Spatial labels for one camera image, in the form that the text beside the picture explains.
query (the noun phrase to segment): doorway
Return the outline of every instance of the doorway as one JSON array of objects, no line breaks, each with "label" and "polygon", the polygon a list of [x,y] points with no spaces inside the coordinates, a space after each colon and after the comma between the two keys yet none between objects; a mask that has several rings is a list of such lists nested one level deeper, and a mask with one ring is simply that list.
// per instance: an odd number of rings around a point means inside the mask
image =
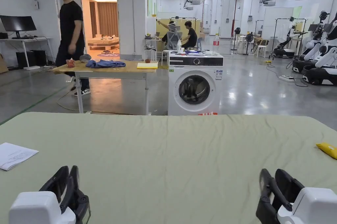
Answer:
[{"label": "doorway", "polygon": [[94,60],[119,57],[117,0],[81,0],[86,52]]}]

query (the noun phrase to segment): washing machine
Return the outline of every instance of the washing machine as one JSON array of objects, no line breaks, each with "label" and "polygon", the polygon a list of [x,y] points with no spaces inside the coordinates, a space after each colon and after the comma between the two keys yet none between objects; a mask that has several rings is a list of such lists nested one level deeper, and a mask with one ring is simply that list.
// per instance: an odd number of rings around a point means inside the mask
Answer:
[{"label": "washing machine", "polygon": [[170,51],[168,65],[168,115],[219,112],[223,56]]}]

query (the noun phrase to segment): paper sheet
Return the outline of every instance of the paper sheet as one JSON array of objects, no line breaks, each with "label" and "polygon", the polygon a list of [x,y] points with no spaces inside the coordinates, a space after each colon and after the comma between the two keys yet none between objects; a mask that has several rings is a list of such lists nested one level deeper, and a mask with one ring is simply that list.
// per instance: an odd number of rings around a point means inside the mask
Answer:
[{"label": "paper sheet", "polygon": [[36,153],[38,153],[37,150],[27,149],[11,143],[0,144],[0,169],[10,170]]}]

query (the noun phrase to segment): white robot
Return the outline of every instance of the white robot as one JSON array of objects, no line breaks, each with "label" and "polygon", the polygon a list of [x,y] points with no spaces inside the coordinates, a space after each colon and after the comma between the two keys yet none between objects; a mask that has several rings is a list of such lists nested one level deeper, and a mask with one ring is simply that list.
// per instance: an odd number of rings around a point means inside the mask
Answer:
[{"label": "white robot", "polygon": [[39,192],[18,195],[9,212],[9,224],[87,224],[90,216],[89,198],[79,189],[77,166],[70,173],[64,166]]},{"label": "white robot", "polygon": [[333,224],[337,195],[330,189],[304,187],[284,170],[273,178],[260,173],[261,197],[256,217],[262,224]]},{"label": "white robot", "polygon": [[[290,22],[294,22],[294,20],[295,20],[294,17],[290,18]],[[294,58],[295,51],[290,49],[290,48],[284,48],[284,47],[292,40],[292,38],[294,38],[296,36],[302,36],[306,33],[306,32],[295,32],[295,27],[296,27],[295,25],[292,25],[292,24],[290,25],[290,29],[287,33],[285,41],[278,44],[278,46],[273,50],[273,57],[276,57],[276,58],[283,58],[283,57]]]},{"label": "white robot", "polygon": [[327,42],[320,47],[320,56],[304,66],[303,80],[313,85],[337,85],[337,68],[332,66],[337,60],[337,21],[323,29],[328,32]]},{"label": "white robot", "polygon": [[301,73],[304,66],[311,65],[311,61],[319,56],[324,33],[323,21],[327,18],[328,15],[329,13],[322,11],[320,14],[320,23],[318,25],[310,25],[308,31],[311,31],[312,40],[307,43],[307,49],[303,52],[303,54],[301,54],[298,59],[293,61],[292,70],[294,72]]}]

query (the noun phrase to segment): cardboard box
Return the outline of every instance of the cardboard box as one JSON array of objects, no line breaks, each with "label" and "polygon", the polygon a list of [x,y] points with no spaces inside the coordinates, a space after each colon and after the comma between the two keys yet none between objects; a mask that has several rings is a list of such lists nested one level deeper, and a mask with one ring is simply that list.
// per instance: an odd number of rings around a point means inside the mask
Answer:
[{"label": "cardboard box", "polygon": [[5,60],[3,59],[2,54],[0,54],[0,73],[4,73],[7,72],[8,68],[7,65],[5,63]]}]

